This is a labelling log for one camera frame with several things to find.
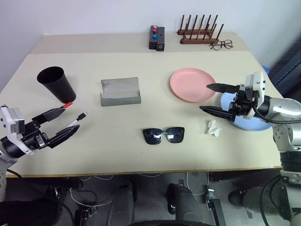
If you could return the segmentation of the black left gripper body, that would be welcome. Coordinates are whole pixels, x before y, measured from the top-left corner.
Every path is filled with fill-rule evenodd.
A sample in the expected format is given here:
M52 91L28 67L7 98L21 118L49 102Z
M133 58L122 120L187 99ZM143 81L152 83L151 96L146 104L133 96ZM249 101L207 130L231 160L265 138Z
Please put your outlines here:
M53 148L47 135L40 131L41 124L46 120L37 120L25 124L24 133L22 133L22 142L31 150L42 149L44 147Z

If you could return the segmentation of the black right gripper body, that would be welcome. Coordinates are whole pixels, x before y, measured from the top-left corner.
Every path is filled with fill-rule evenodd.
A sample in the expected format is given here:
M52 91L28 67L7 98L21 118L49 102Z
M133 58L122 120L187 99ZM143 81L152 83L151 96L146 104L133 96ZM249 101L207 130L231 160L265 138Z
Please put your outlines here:
M236 94L233 101L229 105L230 117L254 117L255 111L253 110L253 107L255 106L256 99L255 91L250 88L245 88L241 85L230 85L228 87L228 92Z

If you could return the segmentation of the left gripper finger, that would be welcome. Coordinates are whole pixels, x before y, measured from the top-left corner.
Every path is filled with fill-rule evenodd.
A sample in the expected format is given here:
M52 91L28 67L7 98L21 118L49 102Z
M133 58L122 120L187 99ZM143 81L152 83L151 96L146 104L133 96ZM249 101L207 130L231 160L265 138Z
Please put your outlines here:
M50 110L48 110L48 111L32 118L32 121L35 122L38 125L41 125L45 122L50 122L50 121L56 119L64 111L65 111L65 108L63 108L63 107L50 109Z
M54 148L64 141L68 140L71 136L73 136L73 134L77 132L79 128L80 125L74 125L59 131L54 137L49 139L48 147Z

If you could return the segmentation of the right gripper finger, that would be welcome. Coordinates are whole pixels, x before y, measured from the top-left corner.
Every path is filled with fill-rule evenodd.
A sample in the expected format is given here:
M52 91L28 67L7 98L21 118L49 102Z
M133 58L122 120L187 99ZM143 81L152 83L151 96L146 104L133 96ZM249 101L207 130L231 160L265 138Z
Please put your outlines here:
M222 108L215 107L215 106L200 106L199 107L205 113L208 113L212 116L219 117L226 119L228 121L234 122L236 115L232 112L225 111Z
M238 86L223 83L208 84L206 87L219 93L236 93L238 91Z

